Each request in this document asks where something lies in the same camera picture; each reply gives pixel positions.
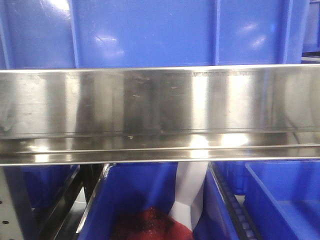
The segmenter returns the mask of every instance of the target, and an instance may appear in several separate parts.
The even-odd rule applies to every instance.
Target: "scratch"
[[[18,15],[21,15],[18,11],[17,11],[17,9],[13,9]]]
[[[42,0],[39,0],[39,2],[40,2],[40,5],[41,5],[42,10],[43,10],[43,12],[44,12],[44,15],[46,15],[46,16],[48,17],[47,12],[45,11],[44,5],[43,5],[43,3],[42,3]]]
[[[101,37],[99,37],[99,36],[95,36],[98,40],[100,40],[102,43],[105,43],[105,41],[101,38]]]

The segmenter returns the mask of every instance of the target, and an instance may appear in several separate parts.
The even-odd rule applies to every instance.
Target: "stainless steel shelf edge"
[[[320,157],[317,64],[0,71],[0,165]]]

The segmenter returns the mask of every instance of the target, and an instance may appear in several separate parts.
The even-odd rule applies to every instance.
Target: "blue storage crate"
[[[23,166],[21,169],[33,208],[49,207],[75,170],[70,165]]]
[[[303,41],[303,52],[320,51],[320,0],[311,0]]]
[[[157,207],[168,214],[175,200],[176,171],[174,162],[112,167],[100,184],[78,239],[109,239],[121,213]],[[203,212],[193,235],[196,240],[238,240],[210,170],[204,182]]]
[[[10,69],[294,64],[309,0],[0,0]]]
[[[245,195],[248,187],[246,161],[219,161],[216,163],[230,190],[236,195]]]
[[[71,0],[80,68],[301,63],[309,0]]]
[[[5,52],[2,47],[2,39],[0,34],[0,70],[6,69],[6,60],[5,60]]]
[[[247,163],[244,205],[264,240],[320,239],[320,161]]]

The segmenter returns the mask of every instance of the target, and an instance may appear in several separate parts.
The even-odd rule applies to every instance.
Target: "white strip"
[[[175,179],[175,200],[169,215],[193,230],[203,210],[203,183],[207,161],[179,162]]]

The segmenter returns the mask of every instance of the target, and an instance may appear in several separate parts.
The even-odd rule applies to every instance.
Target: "red fabric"
[[[194,237],[186,226],[151,207],[141,213],[119,215],[110,240],[194,240]]]

